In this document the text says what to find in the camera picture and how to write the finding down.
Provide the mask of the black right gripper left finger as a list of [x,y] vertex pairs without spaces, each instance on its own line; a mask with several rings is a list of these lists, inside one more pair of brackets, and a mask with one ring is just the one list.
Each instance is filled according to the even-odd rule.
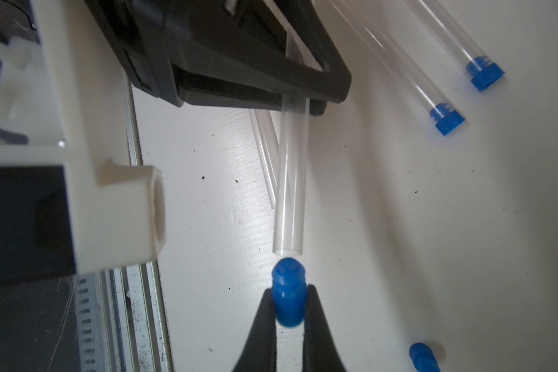
[[276,312],[271,289],[263,292],[243,351],[233,371],[277,370]]

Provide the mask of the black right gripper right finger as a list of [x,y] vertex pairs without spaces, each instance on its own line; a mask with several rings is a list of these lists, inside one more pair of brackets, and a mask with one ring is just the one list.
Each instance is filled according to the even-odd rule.
[[305,300],[302,371],[346,371],[314,285],[308,285]]

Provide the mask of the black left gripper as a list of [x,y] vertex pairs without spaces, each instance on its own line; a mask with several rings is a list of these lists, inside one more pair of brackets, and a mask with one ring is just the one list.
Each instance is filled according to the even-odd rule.
[[306,90],[321,116],[350,91],[350,71],[310,1],[276,5],[319,70],[286,56],[287,32],[263,1],[240,1],[235,12],[223,1],[85,4],[130,82],[176,107],[279,111],[284,93]]

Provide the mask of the blue stopper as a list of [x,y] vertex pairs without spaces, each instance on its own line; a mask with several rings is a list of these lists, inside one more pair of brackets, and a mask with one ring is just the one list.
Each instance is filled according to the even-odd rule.
[[479,92],[484,91],[500,78],[505,72],[488,56],[475,57],[466,65],[466,72],[471,80],[471,84]]
[[277,321],[288,328],[298,326],[305,318],[308,291],[304,266],[296,259],[286,257],[274,266],[271,278],[271,296]]
[[409,349],[409,356],[417,372],[441,372],[432,349],[424,343],[414,343]]
[[440,103],[429,111],[435,127],[443,136],[451,133],[465,122],[465,118],[450,104]]

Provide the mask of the clear test tube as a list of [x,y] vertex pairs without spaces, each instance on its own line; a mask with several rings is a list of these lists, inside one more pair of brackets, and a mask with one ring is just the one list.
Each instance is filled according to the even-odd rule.
[[486,53],[436,0],[408,0],[406,5],[463,68]]
[[309,110],[307,97],[292,93],[282,98],[273,242],[280,257],[303,253]]
[[456,111],[401,46],[381,28],[375,26],[351,1],[331,1],[330,4],[435,122]]
[[250,122],[254,131],[263,177],[267,186],[271,208],[277,201],[277,172],[279,168],[279,144],[277,133],[268,110],[249,109]]

